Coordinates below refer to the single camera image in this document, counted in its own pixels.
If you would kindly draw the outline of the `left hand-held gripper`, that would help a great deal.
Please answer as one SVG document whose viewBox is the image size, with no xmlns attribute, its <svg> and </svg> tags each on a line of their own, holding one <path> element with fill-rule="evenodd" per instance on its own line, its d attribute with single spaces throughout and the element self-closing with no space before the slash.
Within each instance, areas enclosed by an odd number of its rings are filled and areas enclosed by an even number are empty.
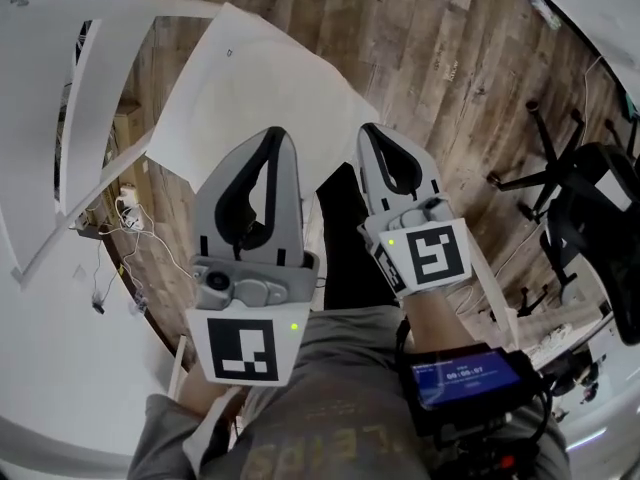
<svg viewBox="0 0 640 480">
<path fill-rule="evenodd" d="M 259 222 L 250 194 L 262 169 Z M 304 254 L 296 150 L 283 128 L 254 135 L 216 166 L 196 193 L 194 234 L 203 257 L 194 264 L 196 305 L 186 318 L 206 379 L 286 385 L 308 322 L 319 258 Z"/>
</svg>

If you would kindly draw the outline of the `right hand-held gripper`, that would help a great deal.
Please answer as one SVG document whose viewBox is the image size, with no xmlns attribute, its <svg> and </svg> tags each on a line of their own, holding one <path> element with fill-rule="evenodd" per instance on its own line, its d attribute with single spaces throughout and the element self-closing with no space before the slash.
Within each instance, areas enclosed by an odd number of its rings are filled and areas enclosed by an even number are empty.
<svg viewBox="0 0 640 480">
<path fill-rule="evenodd" d="M 468 229 L 439 192 L 433 159 L 397 130 L 366 123 L 357 159 L 369 216 L 359 227 L 366 249 L 398 298 L 433 291 L 471 276 Z M 395 195 L 431 195 L 391 209 Z"/>
</svg>

